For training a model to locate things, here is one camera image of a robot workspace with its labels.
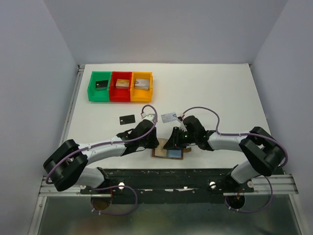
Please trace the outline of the brown leather card holder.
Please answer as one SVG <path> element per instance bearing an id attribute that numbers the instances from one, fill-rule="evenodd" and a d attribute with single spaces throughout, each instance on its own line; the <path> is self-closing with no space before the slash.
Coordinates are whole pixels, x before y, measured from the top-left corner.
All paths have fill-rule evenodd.
<path id="1" fill-rule="evenodd" d="M 183 150 L 167 150 L 167 157 L 166 158 L 162 158 L 162 159 L 174 159 L 174 160 L 182 160 L 183 159 L 183 155 L 184 153 L 189 153 L 191 152 L 191 147 L 187 148 L 187 149 L 183 149 Z M 152 157 L 156 158 L 154 156 L 155 153 L 155 149 L 152 150 Z"/>

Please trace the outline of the silver VIP credit card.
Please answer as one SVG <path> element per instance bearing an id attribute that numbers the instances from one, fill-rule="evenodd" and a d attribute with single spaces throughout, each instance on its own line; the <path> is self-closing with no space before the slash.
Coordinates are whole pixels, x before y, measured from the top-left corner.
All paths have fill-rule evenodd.
<path id="1" fill-rule="evenodd" d="M 169 123 L 178 119 L 176 112 L 162 114 L 161 120 L 163 123 Z"/>

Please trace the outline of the black credit card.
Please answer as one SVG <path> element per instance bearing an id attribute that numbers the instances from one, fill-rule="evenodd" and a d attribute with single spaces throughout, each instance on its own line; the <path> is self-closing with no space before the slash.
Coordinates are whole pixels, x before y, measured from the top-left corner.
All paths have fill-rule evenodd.
<path id="1" fill-rule="evenodd" d="M 126 115 L 119 117 L 120 125 L 135 123 L 135 115 Z"/>

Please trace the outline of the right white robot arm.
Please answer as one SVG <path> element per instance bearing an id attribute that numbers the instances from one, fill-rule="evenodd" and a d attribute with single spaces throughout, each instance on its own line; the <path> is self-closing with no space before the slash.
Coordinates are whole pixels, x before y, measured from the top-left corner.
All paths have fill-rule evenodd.
<path id="1" fill-rule="evenodd" d="M 286 154 L 278 142 L 263 128 L 254 127 L 246 134 L 219 134 L 205 130 L 194 116 L 181 120 L 180 127 L 174 127 L 172 134 L 163 146 L 166 150 L 185 149 L 195 144 L 206 151 L 230 150 L 242 152 L 246 161 L 233 167 L 225 179 L 225 187 L 235 192 L 247 180 L 258 176 L 271 176 L 286 159 Z"/>

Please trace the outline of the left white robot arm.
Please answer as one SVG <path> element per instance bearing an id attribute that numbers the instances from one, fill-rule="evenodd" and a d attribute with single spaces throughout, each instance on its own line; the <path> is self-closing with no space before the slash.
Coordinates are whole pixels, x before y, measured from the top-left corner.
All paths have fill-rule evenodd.
<path id="1" fill-rule="evenodd" d="M 153 149 L 157 146 L 156 122 L 149 119 L 143 119 L 135 128 L 104 142 L 78 144 L 70 139 L 44 162 L 45 182 L 54 185 L 57 191 L 81 184 L 92 187 L 97 193 L 104 193 L 109 186 L 104 170 L 88 168 L 89 164 L 133 154 L 141 147 Z"/>

